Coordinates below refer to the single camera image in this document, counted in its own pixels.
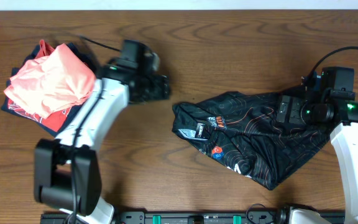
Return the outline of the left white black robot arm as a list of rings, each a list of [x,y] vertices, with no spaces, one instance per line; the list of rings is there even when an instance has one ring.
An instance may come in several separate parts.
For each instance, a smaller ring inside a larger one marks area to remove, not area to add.
[[[155,74],[159,64],[154,52],[121,54],[99,69],[91,96],[71,123],[35,147],[36,202],[67,213],[66,223],[114,223],[114,207],[101,196],[98,152],[130,101],[168,98],[168,78]]]

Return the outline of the black orange patterned jersey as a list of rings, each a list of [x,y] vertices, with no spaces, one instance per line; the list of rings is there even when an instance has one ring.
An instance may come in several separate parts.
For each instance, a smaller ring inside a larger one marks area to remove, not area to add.
[[[329,141],[329,130],[276,120],[282,93],[229,91],[173,105],[172,131],[200,153],[273,190]]]

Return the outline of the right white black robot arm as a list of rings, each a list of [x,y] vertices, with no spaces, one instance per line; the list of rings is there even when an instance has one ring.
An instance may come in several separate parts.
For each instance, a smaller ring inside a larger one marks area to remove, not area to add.
[[[279,97],[276,117],[280,123],[330,130],[345,195],[344,223],[358,223],[358,102],[353,88],[354,69],[325,67],[312,74],[301,94]]]

